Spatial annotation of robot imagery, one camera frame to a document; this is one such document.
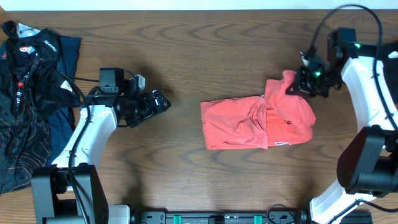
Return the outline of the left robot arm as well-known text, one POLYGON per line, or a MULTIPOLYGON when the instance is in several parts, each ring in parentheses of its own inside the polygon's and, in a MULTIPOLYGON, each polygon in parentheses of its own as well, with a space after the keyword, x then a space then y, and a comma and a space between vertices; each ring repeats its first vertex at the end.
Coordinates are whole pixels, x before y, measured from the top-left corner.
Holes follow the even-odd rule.
POLYGON ((146 92, 140 74, 122 68, 99 71, 99 85, 84 97, 80 120, 60 155, 31 179, 37 223, 139 223, 126 204, 107 201, 97 166, 120 121, 134 128, 167 111, 171 102, 159 91, 146 92))

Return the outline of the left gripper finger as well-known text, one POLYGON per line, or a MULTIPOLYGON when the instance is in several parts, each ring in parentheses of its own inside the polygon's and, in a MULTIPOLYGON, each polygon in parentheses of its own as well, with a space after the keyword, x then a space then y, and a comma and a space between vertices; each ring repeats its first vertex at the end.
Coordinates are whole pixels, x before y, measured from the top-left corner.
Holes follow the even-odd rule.
POLYGON ((152 117, 154 117, 154 115, 150 115, 150 116, 146 116, 144 118, 132 118, 129 120, 129 127, 130 128, 135 128, 136 126, 139 126, 140 124, 142 124, 143 122, 145 122, 148 119, 151 119, 152 117))
POLYGON ((159 90, 153 90, 152 94, 154 97, 155 112, 157 114, 166 112, 171 107, 171 102, 159 90))

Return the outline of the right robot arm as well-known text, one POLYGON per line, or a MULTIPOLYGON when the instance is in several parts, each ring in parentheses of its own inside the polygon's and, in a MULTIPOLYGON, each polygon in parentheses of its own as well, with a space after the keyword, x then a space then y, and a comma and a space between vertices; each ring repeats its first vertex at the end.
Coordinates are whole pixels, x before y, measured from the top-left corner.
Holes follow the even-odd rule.
POLYGON ((328 63, 314 46, 302 54, 287 94, 326 98, 330 88, 346 85, 358 133, 338 159, 337 179, 295 214, 295 223, 371 223, 368 214, 352 211, 397 192, 397 109, 377 50, 359 43, 354 29, 339 28, 328 36, 328 63))

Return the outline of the red printed t-shirt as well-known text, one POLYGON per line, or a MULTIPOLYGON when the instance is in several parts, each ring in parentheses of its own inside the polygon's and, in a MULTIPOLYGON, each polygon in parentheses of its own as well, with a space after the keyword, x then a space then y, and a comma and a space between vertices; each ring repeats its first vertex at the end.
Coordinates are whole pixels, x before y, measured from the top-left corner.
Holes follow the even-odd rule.
POLYGON ((266 81, 263 95, 200 103, 205 146, 212 150, 268 149, 313 138, 316 117, 305 98, 286 95, 296 72, 266 81))

